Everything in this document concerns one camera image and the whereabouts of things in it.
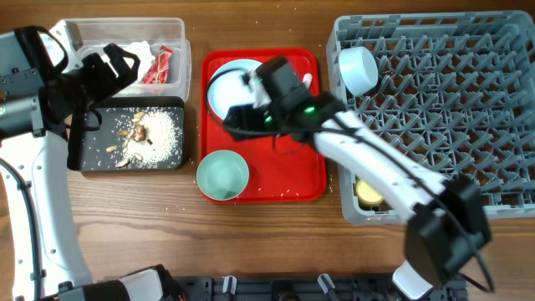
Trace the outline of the red snack wrapper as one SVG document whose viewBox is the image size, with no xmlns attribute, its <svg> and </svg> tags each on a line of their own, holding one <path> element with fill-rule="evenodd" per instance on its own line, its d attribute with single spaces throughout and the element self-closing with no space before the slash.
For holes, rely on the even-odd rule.
<svg viewBox="0 0 535 301">
<path fill-rule="evenodd" d="M 142 84 L 165 84 L 170 70 L 170 60 L 173 54 L 171 48 L 161 46 L 159 53 L 156 55 L 155 60 L 150 66 L 149 70 L 145 73 Z"/>
</svg>

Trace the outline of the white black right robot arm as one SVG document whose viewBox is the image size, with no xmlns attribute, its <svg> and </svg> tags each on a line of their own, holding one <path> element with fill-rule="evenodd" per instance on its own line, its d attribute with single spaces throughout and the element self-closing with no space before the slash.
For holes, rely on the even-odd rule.
<svg viewBox="0 0 535 301">
<path fill-rule="evenodd" d="M 282 56 L 254 69 L 215 73 L 206 87 L 211 110 L 225 105 L 221 127 L 236 141 L 290 136 L 352 171 L 397 211 L 406 225 L 405 261 L 392 282 L 419 300 L 461 274 L 492 238 L 480 187 L 447 178 L 376 135 L 332 94 L 310 83 Z"/>
</svg>

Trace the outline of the light blue rice bowl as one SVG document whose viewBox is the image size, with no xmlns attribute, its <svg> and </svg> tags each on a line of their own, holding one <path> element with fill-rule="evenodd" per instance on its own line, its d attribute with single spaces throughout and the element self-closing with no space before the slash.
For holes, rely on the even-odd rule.
<svg viewBox="0 0 535 301">
<path fill-rule="evenodd" d="M 347 90 L 354 96 L 367 93 L 378 83 L 375 58 L 365 47 L 343 49 L 339 54 L 339 68 Z"/>
</svg>

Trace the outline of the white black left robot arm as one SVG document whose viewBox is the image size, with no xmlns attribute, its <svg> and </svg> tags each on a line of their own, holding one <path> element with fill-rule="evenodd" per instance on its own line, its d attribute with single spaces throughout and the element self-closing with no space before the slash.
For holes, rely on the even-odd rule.
<svg viewBox="0 0 535 301">
<path fill-rule="evenodd" d="M 84 260 L 69 200 L 68 137 L 78 119 L 137 79 L 140 60 L 116 44 L 77 69 L 54 63 L 46 28 L 1 37 L 1 178 L 15 255 L 16 300 L 185 300 L 161 265 L 96 283 Z"/>
</svg>

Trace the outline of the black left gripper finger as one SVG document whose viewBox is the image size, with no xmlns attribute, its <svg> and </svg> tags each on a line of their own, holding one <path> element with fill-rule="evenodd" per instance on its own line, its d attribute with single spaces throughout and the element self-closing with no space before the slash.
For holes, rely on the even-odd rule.
<svg viewBox="0 0 535 301">
<path fill-rule="evenodd" d="M 89 115 L 92 114 L 98 124 L 89 123 Z M 103 123 L 103 117 L 96 108 L 90 108 L 86 111 L 77 110 L 72 115 L 71 124 L 67 125 L 69 130 L 68 140 L 68 159 L 67 167 L 70 170 L 79 170 L 82 162 L 83 138 L 87 132 L 98 131 Z"/>
<path fill-rule="evenodd" d="M 117 73 L 116 82 L 120 89 L 133 84 L 137 80 L 140 67 L 140 59 L 137 55 L 127 52 L 115 43 L 105 46 L 104 53 L 110 59 L 110 63 Z"/>
</svg>

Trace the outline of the yellow plastic cup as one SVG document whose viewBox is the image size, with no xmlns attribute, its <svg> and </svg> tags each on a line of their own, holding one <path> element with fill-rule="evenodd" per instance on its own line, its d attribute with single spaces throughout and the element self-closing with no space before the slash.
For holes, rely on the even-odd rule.
<svg viewBox="0 0 535 301">
<path fill-rule="evenodd" d="M 354 186 L 354 192 L 358 198 L 359 204 L 362 207 L 377 207 L 384 198 L 375 191 L 365 181 L 357 180 Z"/>
</svg>

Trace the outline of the rice and food scraps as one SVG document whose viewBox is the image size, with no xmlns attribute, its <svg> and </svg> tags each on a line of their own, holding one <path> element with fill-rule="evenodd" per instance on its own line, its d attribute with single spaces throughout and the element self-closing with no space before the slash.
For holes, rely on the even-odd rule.
<svg viewBox="0 0 535 301">
<path fill-rule="evenodd" d="M 174 169 L 182 161 L 183 110 L 124 108 L 113 119 L 105 151 L 117 170 Z"/>
</svg>

